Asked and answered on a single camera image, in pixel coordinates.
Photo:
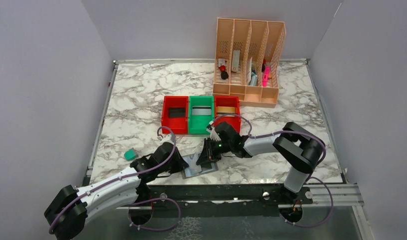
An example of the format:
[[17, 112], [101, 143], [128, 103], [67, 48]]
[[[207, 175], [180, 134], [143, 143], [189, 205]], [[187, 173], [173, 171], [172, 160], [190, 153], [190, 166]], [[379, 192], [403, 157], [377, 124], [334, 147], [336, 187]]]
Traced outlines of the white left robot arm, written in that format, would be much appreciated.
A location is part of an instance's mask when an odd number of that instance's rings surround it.
[[150, 206], [154, 199], [147, 184], [161, 173], [179, 173], [188, 167], [176, 145], [164, 142], [112, 177], [80, 188], [67, 185], [44, 212], [49, 233], [58, 240], [71, 240], [107, 210], [129, 204]]

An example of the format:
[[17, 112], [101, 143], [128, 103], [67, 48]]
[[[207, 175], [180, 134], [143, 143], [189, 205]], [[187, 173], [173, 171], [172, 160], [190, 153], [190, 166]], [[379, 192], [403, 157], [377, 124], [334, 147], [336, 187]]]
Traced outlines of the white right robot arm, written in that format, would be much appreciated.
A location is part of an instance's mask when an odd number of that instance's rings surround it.
[[219, 161], [225, 153], [232, 153], [243, 159], [280, 153], [291, 165], [283, 187], [293, 194], [301, 190], [326, 156], [325, 143], [294, 122], [288, 122], [283, 129], [272, 133], [240, 135], [229, 123], [223, 121], [212, 129], [212, 134], [214, 139], [204, 139], [197, 165]]

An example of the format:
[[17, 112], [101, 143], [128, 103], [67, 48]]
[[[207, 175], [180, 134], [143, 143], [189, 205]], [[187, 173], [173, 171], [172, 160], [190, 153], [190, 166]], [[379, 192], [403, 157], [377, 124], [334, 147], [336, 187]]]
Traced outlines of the grey card holder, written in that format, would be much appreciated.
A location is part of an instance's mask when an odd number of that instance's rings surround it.
[[200, 153], [193, 153], [183, 156], [183, 160], [188, 164], [188, 167], [181, 171], [183, 179], [189, 179], [218, 171], [216, 162], [197, 165], [200, 155]]

